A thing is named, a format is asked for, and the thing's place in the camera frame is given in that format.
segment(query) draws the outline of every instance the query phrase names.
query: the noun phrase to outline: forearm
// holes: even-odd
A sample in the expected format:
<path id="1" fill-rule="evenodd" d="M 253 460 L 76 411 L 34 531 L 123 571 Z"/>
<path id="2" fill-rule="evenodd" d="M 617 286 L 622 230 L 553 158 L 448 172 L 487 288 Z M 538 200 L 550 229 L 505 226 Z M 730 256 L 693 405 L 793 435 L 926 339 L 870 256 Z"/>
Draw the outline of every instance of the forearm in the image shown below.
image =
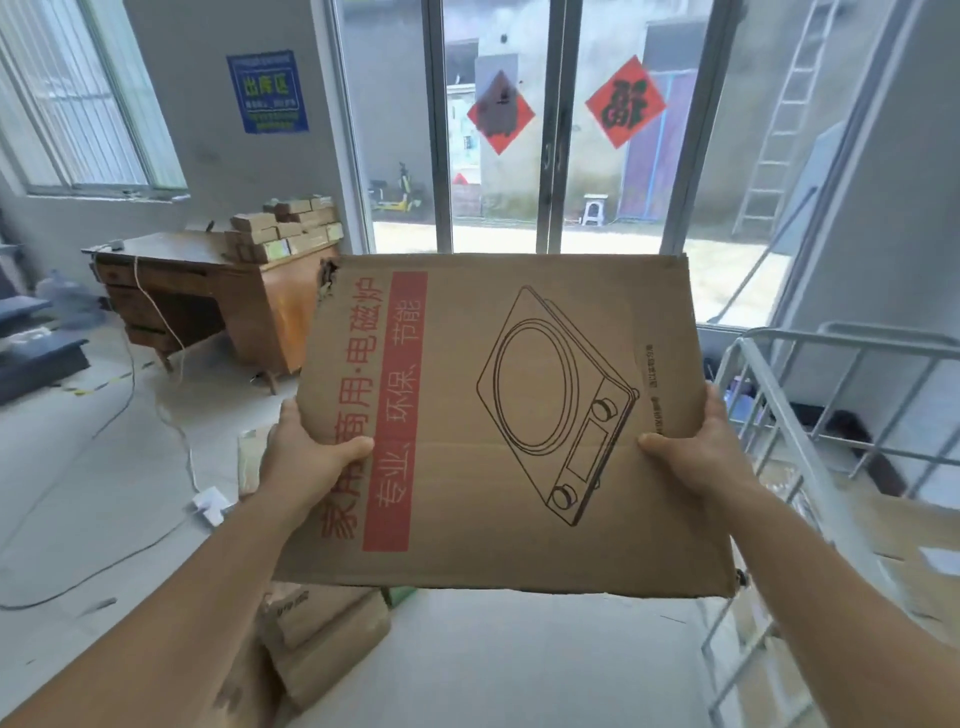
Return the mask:
<path id="1" fill-rule="evenodd" d="M 914 624 L 758 483 L 718 507 L 833 726 L 955 725 L 956 653 Z"/>
<path id="2" fill-rule="evenodd" d="M 240 505 L 2 728 L 192 728 L 227 676 L 289 532 L 267 499 Z"/>

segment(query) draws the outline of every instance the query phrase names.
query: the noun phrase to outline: induction cooker knob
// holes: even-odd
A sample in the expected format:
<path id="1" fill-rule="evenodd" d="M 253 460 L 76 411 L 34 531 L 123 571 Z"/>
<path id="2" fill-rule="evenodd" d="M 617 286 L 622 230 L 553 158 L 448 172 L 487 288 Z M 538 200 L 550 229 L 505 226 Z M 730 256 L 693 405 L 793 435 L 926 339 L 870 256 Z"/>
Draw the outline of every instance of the induction cooker knob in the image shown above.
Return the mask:
<path id="1" fill-rule="evenodd" d="M 577 502 L 577 492 L 569 485 L 564 483 L 563 485 L 558 485 L 553 489 L 553 493 L 550 494 L 550 499 L 553 501 L 555 506 L 557 506 L 560 510 L 565 511 L 567 508 Z"/>
<path id="2" fill-rule="evenodd" d="M 590 406 L 590 412 L 593 413 L 593 416 L 597 420 L 604 423 L 616 417 L 617 409 L 612 400 L 604 397 L 601 400 L 593 401 L 593 404 Z"/>

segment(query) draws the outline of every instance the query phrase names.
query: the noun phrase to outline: hand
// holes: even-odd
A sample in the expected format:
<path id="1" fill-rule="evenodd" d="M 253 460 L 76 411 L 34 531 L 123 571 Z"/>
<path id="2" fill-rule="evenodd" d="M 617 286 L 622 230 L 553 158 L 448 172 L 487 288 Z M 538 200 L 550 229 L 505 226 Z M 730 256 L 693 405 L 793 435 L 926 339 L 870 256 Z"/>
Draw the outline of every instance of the hand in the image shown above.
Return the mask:
<path id="1" fill-rule="evenodd" d="M 673 439 L 651 432 L 640 435 L 637 443 L 648 455 L 665 462 L 698 496 L 717 498 L 733 489 L 759 486 L 727 421 L 727 405 L 712 384 L 707 385 L 704 424 L 696 436 Z"/>
<path id="2" fill-rule="evenodd" d="M 280 419 L 270 430 L 260 461 L 261 502 L 268 499 L 296 528 L 330 492 L 341 471 L 373 452 L 373 439 L 354 437 L 340 445 L 319 445 L 300 423 L 295 400 L 284 400 Z"/>

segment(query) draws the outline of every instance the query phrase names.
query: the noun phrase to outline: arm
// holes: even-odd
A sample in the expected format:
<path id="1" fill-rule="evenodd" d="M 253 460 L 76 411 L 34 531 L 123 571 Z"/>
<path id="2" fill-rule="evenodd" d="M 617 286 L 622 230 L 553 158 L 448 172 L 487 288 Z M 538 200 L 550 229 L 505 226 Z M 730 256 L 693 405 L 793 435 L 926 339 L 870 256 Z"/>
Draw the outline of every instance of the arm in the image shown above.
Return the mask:
<path id="1" fill-rule="evenodd" d="M 2 728 L 192 728 L 227 677 L 287 538 L 372 448 L 366 437 L 317 445 L 285 401 L 257 493 Z"/>
<path id="2" fill-rule="evenodd" d="M 643 435 L 730 530 L 832 726 L 960 725 L 960 659 L 868 584 L 754 476 L 708 388 L 696 437 Z"/>

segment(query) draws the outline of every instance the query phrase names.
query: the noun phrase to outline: desk leg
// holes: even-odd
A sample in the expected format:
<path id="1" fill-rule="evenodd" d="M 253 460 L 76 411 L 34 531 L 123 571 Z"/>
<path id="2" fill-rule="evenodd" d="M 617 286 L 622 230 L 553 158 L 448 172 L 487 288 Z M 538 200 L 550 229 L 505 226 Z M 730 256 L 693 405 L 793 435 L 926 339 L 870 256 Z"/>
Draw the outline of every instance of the desk leg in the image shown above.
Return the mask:
<path id="1" fill-rule="evenodd" d="M 267 380 L 267 384 L 270 385 L 270 394 L 276 394 L 276 375 L 273 372 L 264 372 L 263 378 Z"/>
<path id="2" fill-rule="evenodd" d="M 167 356 L 165 352 L 162 352 L 160 349 L 154 349 L 156 355 L 160 359 L 160 363 L 163 364 L 163 368 L 167 370 L 167 374 L 171 375 L 174 372 L 174 365 L 170 363 L 170 357 Z"/>

